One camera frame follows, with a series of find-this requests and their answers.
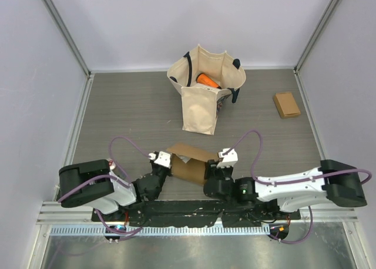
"cardboard box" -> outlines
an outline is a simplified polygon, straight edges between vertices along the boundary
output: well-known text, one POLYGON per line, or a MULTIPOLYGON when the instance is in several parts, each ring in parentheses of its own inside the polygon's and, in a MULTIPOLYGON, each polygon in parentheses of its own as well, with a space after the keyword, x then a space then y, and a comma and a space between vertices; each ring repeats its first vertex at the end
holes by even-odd
POLYGON ((300 110, 291 92, 277 93, 273 97, 281 118, 297 117, 300 110))
POLYGON ((183 143, 177 143, 167 151, 172 153, 172 176, 200 185, 204 185, 206 181, 205 163, 210 159, 219 159, 217 153, 209 153, 183 143))

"white cable tray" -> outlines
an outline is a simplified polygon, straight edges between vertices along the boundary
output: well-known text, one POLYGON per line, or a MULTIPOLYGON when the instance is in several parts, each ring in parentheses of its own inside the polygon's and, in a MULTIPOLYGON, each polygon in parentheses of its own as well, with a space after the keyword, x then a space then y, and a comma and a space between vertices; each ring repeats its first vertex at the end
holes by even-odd
MULTIPOLYGON (((127 226, 127 231, 138 227, 127 226)), ((118 236, 106 233, 103 225, 54 225, 50 236, 118 236)), ((270 234, 268 224, 261 227, 224 228, 221 224, 213 227, 188 228, 188 227, 144 227, 137 236, 246 236, 270 234)))

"orange object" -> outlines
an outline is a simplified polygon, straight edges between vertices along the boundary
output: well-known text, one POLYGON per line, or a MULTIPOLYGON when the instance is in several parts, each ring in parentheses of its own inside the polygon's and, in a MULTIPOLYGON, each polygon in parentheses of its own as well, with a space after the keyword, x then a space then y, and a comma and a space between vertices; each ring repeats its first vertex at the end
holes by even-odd
POLYGON ((197 82, 217 89, 222 89, 216 82, 212 81, 206 74, 200 73, 197 77, 197 82))

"gray floor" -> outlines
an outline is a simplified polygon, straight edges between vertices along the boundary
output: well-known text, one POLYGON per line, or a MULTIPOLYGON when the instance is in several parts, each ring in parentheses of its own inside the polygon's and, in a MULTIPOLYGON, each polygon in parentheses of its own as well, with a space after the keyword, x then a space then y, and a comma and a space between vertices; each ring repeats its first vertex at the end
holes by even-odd
MULTIPOLYGON (((319 165, 319 154, 292 70, 247 70, 236 104, 227 100, 218 116, 214 136, 182 131, 182 102, 166 72, 96 74, 86 108, 75 163, 108 157, 111 138, 133 139, 145 151, 165 150, 185 142, 211 152, 232 146, 247 130, 264 136, 258 176, 299 173, 319 165), (291 91, 302 114, 281 119, 272 100, 291 91)), ((234 178, 249 176, 259 146, 250 135, 237 148, 234 178)), ((143 156, 126 141, 114 145, 116 159, 134 179, 150 171, 143 156)), ((160 199, 206 199, 202 186, 167 178, 160 199)))
MULTIPOLYGON (((211 152, 230 147, 247 130, 264 135, 258 176, 298 173, 319 165, 319 154, 292 70, 248 70, 238 102, 224 104, 214 136, 182 131, 182 104, 165 72, 95 75, 74 162, 108 157, 112 137, 132 138, 146 151, 185 142, 211 152), (292 91, 301 116, 280 119, 272 97, 292 91)), ((237 152, 234 177, 249 176, 258 139, 250 136, 237 152)), ((115 144, 116 159, 135 179, 150 171, 147 160, 125 141, 115 144)), ((205 199, 202 187, 167 178, 161 199, 205 199)), ((51 268, 356 268, 341 223, 314 223, 311 237, 298 246, 266 236, 135 238, 102 245, 80 257, 56 254, 51 268)), ((290 240, 307 225, 291 226, 290 240)), ((86 251, 103 238, 51 237, 44 268, 63 241, 65 251, 86 251)))

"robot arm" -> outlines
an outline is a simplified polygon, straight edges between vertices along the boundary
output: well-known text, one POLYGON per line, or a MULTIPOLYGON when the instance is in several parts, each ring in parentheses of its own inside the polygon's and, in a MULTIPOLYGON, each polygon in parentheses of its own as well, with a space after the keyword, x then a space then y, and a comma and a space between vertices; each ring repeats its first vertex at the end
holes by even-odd
POLYGON ((301 207, 321 203, 335 203, 340 207, 366 206, 363 189, 358 173, 348 173, 338 176, 314 179, 315 176, 341 170, 355 169, 334 160, 322 160, 321 167, 306 172, 277 176, 258 177, 254 181, 251 177, 233 180, 231 177, 233 166, 237 162, 237 154, 224 149, 219 153, 220 160, 209 162, 207 165, 204 185, 205 195, 226 201, 256 203, 257 201, 277 200, 280 211, 292 213, 301 207), (309 179, 302 183, 278 184, 278 182, 309 179))
MULTIPOLYGON (((206 163, 203 191, 207 197, 230 203, 233 207, 253 209, 262 205, 276 206, 283 213, 293 213, 301 207, 333 202, 341 207, 367 205, 358 173, 314 179, 318 175, 355 167, 322 160, 321 167, 306 172, 278 176, 243 177, 234 180, 232 172, 238 158, 235 150, 223 149, 217 162, 206 163), (309 179, 302 183, 278 184, 281 182, 309 179)), ((132 183, 115 176, 107 160, 97 160, 66 166, 60 169, 61 196, 98 175, 110 174, 111 178, 93 181, 62 201, 62 207, 92 206, 103 214, 118 211, 119 206, 135 202, 156 200, 162 191, 167 176, 171 176, 171 154, 149 154, 152 172, 132 183)))

